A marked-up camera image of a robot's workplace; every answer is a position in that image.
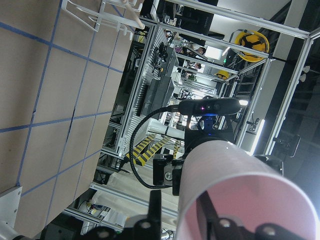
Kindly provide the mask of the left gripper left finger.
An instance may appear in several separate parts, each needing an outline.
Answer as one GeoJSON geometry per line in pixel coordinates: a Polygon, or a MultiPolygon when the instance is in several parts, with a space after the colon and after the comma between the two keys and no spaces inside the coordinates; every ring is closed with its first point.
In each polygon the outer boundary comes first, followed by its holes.
{"type": "Polygon", "coordinates": [[[160,240],[162,227],[162,192],[161,190],[152,190],[149,198],[148,219],[151,224],[150,239],[160,240]]]}

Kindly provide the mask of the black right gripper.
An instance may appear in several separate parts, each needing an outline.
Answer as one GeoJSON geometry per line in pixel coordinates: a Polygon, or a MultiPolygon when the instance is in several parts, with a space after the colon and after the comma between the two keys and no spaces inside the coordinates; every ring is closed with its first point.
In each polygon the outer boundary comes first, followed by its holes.
{"type": "Polygon", "coordinates": [[[156,154],[153,158],[153,185],[170,187],[179,187],[181,184],[182,169],[184,159],[197,146],[208,141],[228,141],[235,143],[234,130],[229,117],[225,117],[227,127],[225,129],[214,129],[214,117],[201,117],[204,128],[200,123],[196,125],[196,129],[185,128],[184,131],[184,154],[183,158],[174,159],[172,154],[156,154]]]}

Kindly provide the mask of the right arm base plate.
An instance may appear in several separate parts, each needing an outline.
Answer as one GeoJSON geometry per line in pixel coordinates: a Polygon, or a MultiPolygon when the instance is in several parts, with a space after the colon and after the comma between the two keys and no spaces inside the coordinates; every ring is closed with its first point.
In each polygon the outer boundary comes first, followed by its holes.
{"type": "Polygon", "coordinates": [[[22,189],[22,186],[15,186],[0,194],[0,219],[11,227],[15,226],[22,189]]]}

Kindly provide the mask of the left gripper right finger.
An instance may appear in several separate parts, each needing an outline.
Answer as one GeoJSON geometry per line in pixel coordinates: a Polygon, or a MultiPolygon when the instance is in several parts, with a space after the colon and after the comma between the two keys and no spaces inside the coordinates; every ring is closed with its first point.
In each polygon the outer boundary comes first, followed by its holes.
{"type": "Polygon", "coordinates": [[[214,234],[219,216],[207,191],[196,199],[196,217],[200,234],[214,234]]]}

